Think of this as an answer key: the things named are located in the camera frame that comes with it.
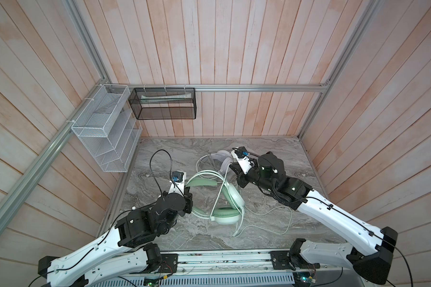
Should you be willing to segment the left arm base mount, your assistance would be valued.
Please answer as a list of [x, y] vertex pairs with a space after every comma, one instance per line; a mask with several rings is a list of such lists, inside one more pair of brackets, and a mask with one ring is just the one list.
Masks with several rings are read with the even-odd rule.
[[163, 254], [155, 243], [148, 243], [141, 248], [146, 253], [147, 267], [142, 273], [173, 274], [177, 271], [178, 254]]

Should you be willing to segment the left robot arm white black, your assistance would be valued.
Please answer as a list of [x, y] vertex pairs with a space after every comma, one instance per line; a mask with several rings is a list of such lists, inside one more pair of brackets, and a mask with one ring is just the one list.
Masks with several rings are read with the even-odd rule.
[[193, 195], [164, 193], [153, 204], [129, 213], [93, 242], [63, 257], [46, 256], [38, 274], [48, 287], [90, 287], [130, 272], [157, 271], [165, 267], [154, 239], [167, 234], [178, 216], [190, 214]]

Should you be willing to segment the white headphones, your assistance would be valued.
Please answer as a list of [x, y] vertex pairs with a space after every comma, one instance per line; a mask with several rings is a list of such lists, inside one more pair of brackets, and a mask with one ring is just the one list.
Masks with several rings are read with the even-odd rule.
[[227, 172], [227, 177], [230, 179], [235, 176], [235, 172], [229, 167], [230, 163], [233, 163], [234, 159], [230, 152], [225, 150], [219, 150], [215, 153], [209, 153], [203, 155], [195, 165], [197, 172], [204, 170], [212, 170], [221, 176]]

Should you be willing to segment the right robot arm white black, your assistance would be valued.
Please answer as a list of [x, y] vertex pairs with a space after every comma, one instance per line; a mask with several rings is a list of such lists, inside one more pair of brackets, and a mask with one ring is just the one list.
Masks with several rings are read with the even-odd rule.
[[284, 162], [272, 152], [251, 155], [244, 147], [233, 148], [230, 168], [240, 188], [253, 184], [266, 196], [319, 221], [346, 240], [316, 243], [296, 239], [286, 255], [286, 269], [304, 269], [330, 264], [354, 270], [377, 285], [387, 282], [398, 233], [372, 226], [330, 202], [306, 182], [289, 177]]

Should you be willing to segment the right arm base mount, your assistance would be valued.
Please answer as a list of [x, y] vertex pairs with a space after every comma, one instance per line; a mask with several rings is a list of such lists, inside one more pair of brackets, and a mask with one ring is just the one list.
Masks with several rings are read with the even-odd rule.
[[270, 257], [274, 270], [319, 269], [319, 263], [309, 263], [300, 254], [305, 239], [296, 239], [288, 251], [271, 251]]

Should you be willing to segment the green headphones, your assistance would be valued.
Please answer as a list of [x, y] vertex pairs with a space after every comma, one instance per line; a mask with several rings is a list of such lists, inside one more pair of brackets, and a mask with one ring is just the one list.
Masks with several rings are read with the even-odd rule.
[[186, 183], [186, 187], [219, 187], [214, 205], [209, 212], [196, 206], [192, 214], [203, 220], [210, 220], [220, 225], [240, 225], [244, 221], [245, 201], [235, 186], [227, 179], [227, 174], [204, 170], [197, 172]]

